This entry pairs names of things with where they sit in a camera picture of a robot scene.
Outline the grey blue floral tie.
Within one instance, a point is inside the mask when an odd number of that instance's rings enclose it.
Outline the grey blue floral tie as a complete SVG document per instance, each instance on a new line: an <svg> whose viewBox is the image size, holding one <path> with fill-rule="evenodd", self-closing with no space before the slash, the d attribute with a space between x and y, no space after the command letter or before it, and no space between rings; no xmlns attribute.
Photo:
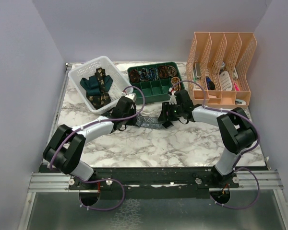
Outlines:
<svg viewBox="0 0 288 230"><path fill-rule="evenodd" d="M173 127L173 124L170 121L160 122L157 117L138 115L135 126L150 129L168 129Z"/></svg>

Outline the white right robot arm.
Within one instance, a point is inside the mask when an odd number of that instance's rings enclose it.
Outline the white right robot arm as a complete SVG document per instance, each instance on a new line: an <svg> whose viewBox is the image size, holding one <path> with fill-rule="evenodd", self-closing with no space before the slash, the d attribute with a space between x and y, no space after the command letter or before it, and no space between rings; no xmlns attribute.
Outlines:
<svg viewBox="0 0 288 230"><path fill-rule="evenodd" d="M241 156L260 139L258 131L242 108L223 110L202 104L194 105L186 90L173 93L168 102L162 103L158 120L164 123L178 121L180 118L219 128L224 150L212 169L211 182L215 187L222 187L228 182L228 176L233 173Z"/></svg>

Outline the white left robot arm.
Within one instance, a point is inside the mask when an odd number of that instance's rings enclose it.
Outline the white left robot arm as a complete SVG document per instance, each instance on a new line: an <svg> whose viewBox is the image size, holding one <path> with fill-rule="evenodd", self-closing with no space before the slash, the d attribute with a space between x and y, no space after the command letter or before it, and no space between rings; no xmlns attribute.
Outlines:
<svg viewBox="0 0 288 230"><path fill-rule="evenodd" d="M94 169L81 161L85 144L94 139L121 130L127 124L136 122L136 94L121 97L112 113L100 116L82 126L60 125L43 152L43 158L66 175L80 178L80 184L91 189L96 185Z"/></svg>

